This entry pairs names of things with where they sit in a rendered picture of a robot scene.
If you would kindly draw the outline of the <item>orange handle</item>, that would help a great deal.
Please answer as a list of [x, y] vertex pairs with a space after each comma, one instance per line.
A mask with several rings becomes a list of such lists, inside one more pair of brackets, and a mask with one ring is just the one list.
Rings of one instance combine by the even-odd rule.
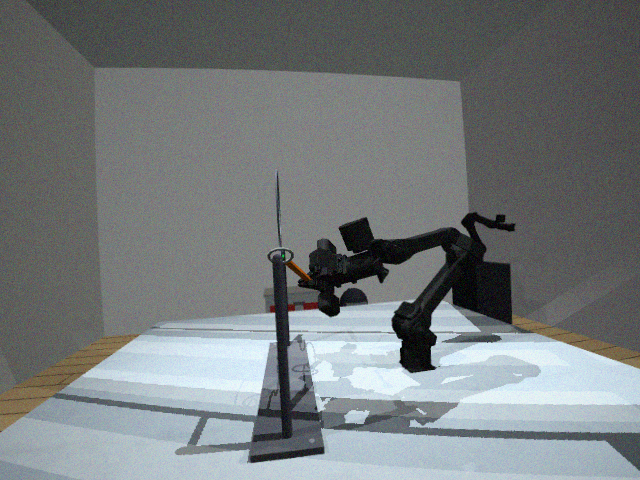
[[303, 270], [301, 270], [294, 262], [291, 261], [294, 258], [294, 253], [288, 248], [280, 247], [280, 248], [275, 248], [275, 249], [270, 250], [269, 253], [267, 254], [268, 260], [272, 262], [272, 259], [270, 258], [270, 255], [272, 254], [272, 252], [279, 251], [279, 250], [288, 251], [291, 254], [291, 257], [288, 260], [283, 261], [283, 264], [285, 263], [285, 265], [287, 267], [289, 267], [293, 272], [295, 272], [304, 281], [313, 280]]

